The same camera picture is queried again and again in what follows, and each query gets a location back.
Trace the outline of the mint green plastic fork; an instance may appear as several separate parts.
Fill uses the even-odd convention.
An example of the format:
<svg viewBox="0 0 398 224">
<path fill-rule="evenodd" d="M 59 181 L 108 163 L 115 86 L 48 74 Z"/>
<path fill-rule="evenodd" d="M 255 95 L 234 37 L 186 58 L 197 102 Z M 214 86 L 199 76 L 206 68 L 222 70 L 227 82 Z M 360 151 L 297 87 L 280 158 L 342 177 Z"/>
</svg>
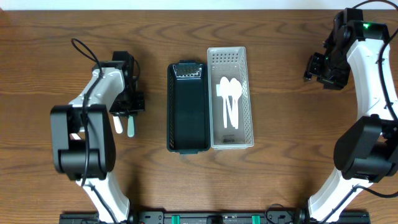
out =
<svg viewBox="0 0 398 224">
<path fill-rule="evenodd" d="M 127 119 L 127 136 L 133 138 L 135 135 L 135 122 L 134 117 L 129 116 Z"/>
</svg>

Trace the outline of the white plastic spoon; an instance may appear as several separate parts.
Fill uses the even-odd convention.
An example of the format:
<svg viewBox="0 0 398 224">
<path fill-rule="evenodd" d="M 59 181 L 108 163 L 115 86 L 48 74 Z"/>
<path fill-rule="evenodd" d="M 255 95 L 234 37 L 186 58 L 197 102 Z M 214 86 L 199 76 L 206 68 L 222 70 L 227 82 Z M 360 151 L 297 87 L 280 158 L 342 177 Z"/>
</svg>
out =
<svg viewBox="0 0 398 224">
<path fill-rule="evenodd" d="M 122 126 L 119 116 L 113 116 L 113 122 L 114 122 L 115 131 L 118 134 L 121 134 L 123 132 L 123 126 Z"/>
<path fill-rule="evenodd" d="M 243 88 L 241 83 L 236 79 L 232 78 L 230 81 L 231 96 L 233 100 L 232 112 L 234 118 L 234 127 L 239 128 L 239 106 L 238 101 L 242 95 Z"/>
<path fill-rule="evenodd" d="M 226 89 L 229 85 L 229 80 L 226 77 L 222 77 L 220 80 L 220 95 L 223 98 L 223 125 L 227 128 L 227 105 L 226 100 L 228 97 L 228 90 Z"/>
<path fill-rule="evenodd" d="M 227 86 L 227 94 L 228 94 L 227 104 L 229 105 L 229 118 L 234 128 L 236 127 L 236 122 L 234 118 L 234 100 L 230 101 L 229 97 L 233 97 L 235 81 L 236 79 L 232 78 Z"/>
</svg>

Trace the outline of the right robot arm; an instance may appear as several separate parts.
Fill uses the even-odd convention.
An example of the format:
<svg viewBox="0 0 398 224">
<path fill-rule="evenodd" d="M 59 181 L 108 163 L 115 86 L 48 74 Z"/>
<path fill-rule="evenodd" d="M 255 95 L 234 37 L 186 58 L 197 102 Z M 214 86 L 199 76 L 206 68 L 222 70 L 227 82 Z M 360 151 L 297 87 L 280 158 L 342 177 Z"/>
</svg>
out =
<svg viewBox="0 0 398 224">
<path fill-rule="evenodd" d="M 360 213 L 345 212 L 362 191 L 397 172 L 397 93 L 389 63 L 393 35 L 385 24 L 367 22 L 359 7 L 346 8 L 333 20 L 325 52 L 308 60 L 304 79 L 316 78 L 341 90 L 353 78 L 357 120 L 336 142 L 334 168 L 297 223 L 364 223 Z"/>
</svg>

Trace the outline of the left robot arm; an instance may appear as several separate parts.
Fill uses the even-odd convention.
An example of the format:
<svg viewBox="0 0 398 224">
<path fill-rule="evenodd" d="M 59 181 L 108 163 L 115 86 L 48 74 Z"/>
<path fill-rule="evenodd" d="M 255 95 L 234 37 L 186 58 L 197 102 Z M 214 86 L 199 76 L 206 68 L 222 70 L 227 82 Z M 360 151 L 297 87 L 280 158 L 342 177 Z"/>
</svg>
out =
<svg viewBox="0 0 398 224">
<path fill-rule="evenodd" d="M 60 223 L 132 223 L 130 201 L 121 192 L 114 166 L 113 133 L 135 134 L 134 117 L 145 110 L 144 94 L 134 76 L 137 61 L 127 51 L 115 51 L 110 61 L 92 69 L 85 89 L 67 105 L 50 111 L 53 163 L 57 172 L 76 182 L 89 196 L 95 213 L 64 213 Z"/>
</svg>

